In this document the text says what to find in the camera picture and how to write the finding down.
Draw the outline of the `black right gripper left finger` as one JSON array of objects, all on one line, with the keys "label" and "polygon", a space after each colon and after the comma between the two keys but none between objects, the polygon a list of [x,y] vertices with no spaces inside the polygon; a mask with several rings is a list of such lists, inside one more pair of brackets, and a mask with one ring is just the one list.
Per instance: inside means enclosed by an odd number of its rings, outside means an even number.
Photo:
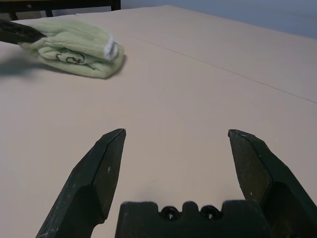
[{"label": "black right gripper left finger", "polygon": [[37,233],[39,238],[89,238],[108,218],[126,130],[103,135],[71,171]]}]

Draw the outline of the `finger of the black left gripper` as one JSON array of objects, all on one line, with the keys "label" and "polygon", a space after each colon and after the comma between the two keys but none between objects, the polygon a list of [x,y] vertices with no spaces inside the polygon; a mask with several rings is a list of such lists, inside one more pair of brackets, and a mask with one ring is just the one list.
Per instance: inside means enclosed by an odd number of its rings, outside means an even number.
[{"label": "finger of the black left gripper", "polygon": [[44,37],[46,36],[33,27],[3,19],[0,20],[1,42],[18,45],[19,43],[34,43]]}]

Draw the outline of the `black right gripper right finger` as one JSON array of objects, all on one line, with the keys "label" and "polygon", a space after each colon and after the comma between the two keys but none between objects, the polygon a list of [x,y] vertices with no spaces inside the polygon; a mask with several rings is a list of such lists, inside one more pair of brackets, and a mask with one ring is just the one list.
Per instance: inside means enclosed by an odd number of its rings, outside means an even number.
[{"label": "black right gripper right finger", "polygon": [[315,238],[317,207],[264,141],[231,129],[228,132],[236,174],[245,199],[255,200],[276,238]]}]

